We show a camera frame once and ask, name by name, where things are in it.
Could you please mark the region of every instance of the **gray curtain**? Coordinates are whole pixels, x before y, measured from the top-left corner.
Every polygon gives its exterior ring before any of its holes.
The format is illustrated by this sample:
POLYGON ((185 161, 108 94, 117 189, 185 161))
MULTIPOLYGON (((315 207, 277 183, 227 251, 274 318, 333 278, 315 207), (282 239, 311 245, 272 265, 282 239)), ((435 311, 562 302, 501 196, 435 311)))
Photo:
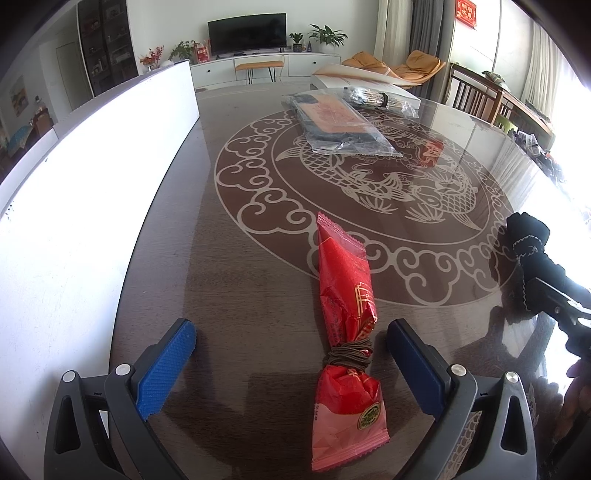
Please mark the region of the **gray curtain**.
MULTIPOLYGON (((439 56, 441 24, 443 22, 443 0, 414 0, 413 23, 410 31, 410 49, 439 56)), ((410 90, 421 97, 431 93, 432 78, 425 84, 410 90)))

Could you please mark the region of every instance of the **glass tabletop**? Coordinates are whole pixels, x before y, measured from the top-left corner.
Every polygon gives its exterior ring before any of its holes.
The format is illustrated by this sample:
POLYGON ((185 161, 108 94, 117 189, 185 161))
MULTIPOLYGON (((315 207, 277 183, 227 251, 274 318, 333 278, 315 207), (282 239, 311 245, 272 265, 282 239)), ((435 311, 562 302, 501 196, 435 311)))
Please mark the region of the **glass tabletop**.
POLYGON ((513 212, 542 220, 550 258, 588 287, 580 214, 500 130, 429 100, 416 120, 363 113, 402 157, 319 157, 281 107, 283 94, 307 89, 201 93, 201 120, 145 220, 111 366, 137 358, 177 317, 196 325, 196 351, 149 420, 162 444, 188 478, 393 478, 433 421, 385 347, 388 323, 402 317, 450 364, 519 373, 537 438, 548 438, 576 358, 554 320, 516 305, 522 279, 504 224, 513 212), (367 372, 382 384, 391 440, 312 474, 314 394, 328 351, 320 210, 368 252, 379 320, 367 372))

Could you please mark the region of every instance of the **snack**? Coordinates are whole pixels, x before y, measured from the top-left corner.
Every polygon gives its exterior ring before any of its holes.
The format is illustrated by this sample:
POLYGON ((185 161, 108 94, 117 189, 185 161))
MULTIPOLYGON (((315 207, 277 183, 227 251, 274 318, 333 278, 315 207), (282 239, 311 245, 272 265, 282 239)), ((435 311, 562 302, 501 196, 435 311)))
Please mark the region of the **snack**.
POLYGON ((365 373, 378 320, 365 248, 317 217, 320 301, 331 350, 318 387, 312 470, 326 470, 389 441, 379 381, 365 373))
POLYGON ((283 104, 295 113, 317 154, 402 156, 369 120, 332 92, 296 93, 283 104))

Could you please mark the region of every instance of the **hand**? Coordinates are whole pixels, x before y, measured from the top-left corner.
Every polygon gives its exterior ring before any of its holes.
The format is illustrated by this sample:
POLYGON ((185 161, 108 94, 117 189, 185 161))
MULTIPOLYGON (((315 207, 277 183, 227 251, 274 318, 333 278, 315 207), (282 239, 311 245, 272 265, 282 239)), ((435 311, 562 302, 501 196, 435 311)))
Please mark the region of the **hand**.
POLYGON ((564 404, 556 420, 555 442, 566 436, 581 411, 591 415, 591 364, 579 360, 566 375, 574 380, 564 394, 564 404))

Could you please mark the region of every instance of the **painting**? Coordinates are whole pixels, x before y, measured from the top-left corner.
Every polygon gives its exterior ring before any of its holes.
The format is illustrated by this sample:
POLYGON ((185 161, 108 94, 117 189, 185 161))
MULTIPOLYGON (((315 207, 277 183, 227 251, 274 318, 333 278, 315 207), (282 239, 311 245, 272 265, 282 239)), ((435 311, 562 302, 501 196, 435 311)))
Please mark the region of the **painting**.
POLYGON ((10 98, 12 100, 12 108, 17 116, 24 112, 24 109, 29 105, 27 98, 27 91, 25 90, 25 81, 22 75, 12 85, 10 89, 10 98))

